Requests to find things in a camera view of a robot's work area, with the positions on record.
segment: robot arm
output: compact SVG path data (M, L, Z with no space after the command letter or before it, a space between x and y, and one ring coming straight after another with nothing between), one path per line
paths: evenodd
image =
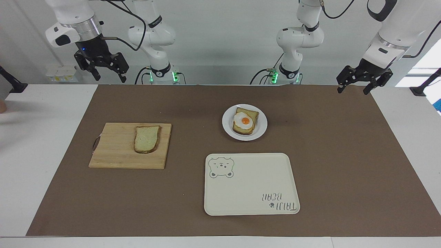
M46 38L54 47L75 43L78 51L74 57L82 70L92 73L95 80L101 78L95 68L107 67L116 72L122 82L129 66L122 53L111 54L102 39L101 25L88 0L46 0L58 20L46 30Z
M323 42L324 34L318 21L320 12L320 0L300 0L297 18L303 26L284 28L277 34L277 44L284 52L282 63L277 69L278 82L295 81L303 59L297 49L318 47Z
M403 57L434 20L439 20L441 1L386 0L379 13L369 9L368 1L367 9L382 26L359 65L356 68L348 65L337 76L339 93L358 81L370 82L363 90L366 95L372 89L384 86L393 75L389 69L392 63Z
M147 54L150 61L151 79L157 83L174 83L173 65L170 64L167 53L162 46L172 45L176 34L173 28L162 22L162 17L156 9L154 0L132 0L136 14L148 23L146 38L141 44L141 49ZM128 31L130 41L139 45L143 28L131 26Z

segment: white tray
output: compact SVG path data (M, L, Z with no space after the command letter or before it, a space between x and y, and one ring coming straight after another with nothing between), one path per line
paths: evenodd
M213 216L298 213L300 202L288 156L208 155L204 209Z

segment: electrical outlet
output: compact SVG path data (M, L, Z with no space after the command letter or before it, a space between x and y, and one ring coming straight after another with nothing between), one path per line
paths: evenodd
M65 65L61 67L46 67L46 77L54 83L79 83L82 80L80 73L77 72L73 65Z

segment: table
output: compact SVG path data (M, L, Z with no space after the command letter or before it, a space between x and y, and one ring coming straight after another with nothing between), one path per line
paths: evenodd
M70 140L89 104L96 85L30 85L21 94L12 94L6 100L9 110L0 115L0 236L20 237L35 215L45 191L63 158ZM432 198L438 211L441 207L441 168L438 146L441 140L441 119L424 98L413 97L408 89L382 88L373 91L374 99L388 124ZM101 242L116 245L127 240L177 244L219 243L218 237L189 238L2 238L0 244L25 247L26 243L40 242L48 247L60 244ZM424 244L439 247L441 238L222 238L222 244L234 240L250 242L266 239L271 244L288 242L299 247L317 247L333 244L359 246L389 244L411 247Z

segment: bear illustration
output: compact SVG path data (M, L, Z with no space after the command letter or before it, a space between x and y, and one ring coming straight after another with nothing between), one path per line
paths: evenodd
M234 161L231 158L212 158L208 161L210 167L210 177L226 176L232 178L234 176Z

